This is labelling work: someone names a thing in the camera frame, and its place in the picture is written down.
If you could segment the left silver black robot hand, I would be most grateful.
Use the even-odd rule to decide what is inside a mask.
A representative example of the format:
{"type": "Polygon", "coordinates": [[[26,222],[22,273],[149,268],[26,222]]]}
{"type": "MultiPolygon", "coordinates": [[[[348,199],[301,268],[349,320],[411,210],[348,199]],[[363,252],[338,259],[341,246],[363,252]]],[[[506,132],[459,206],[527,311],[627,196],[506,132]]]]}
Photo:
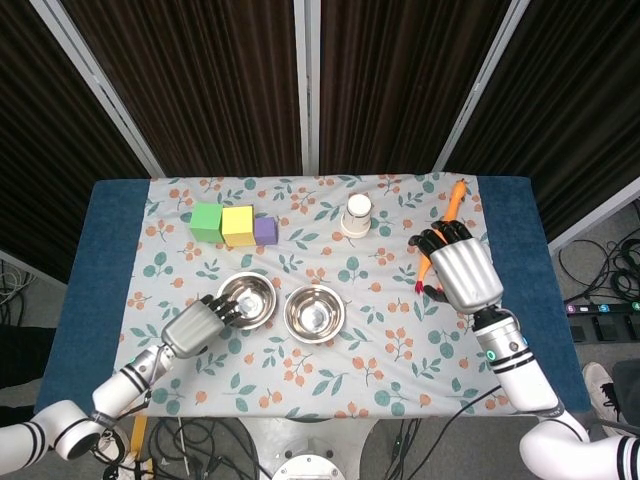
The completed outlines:
{"type": "Polygon", "coordinates": [[[200,354],[228,325],[242,317],[239,304],[228,294],[205,295],[172,319],[162,330],[161,341],[179,359],[200,354]]]}

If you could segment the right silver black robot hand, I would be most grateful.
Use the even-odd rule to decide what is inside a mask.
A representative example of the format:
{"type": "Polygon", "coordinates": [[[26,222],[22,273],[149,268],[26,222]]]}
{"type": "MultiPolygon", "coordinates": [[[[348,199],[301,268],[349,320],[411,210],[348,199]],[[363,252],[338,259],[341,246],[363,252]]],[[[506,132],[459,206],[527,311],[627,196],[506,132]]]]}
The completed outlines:
{"type": "Polygon", "coordinates": [[[475,314],[501,302],[504,288],[480,241],[457,220],[436,221],[409,238],[408,244],[430,261],[439,288],[424,284],[431,300],[450,304],[462,314],[475,314]]]}

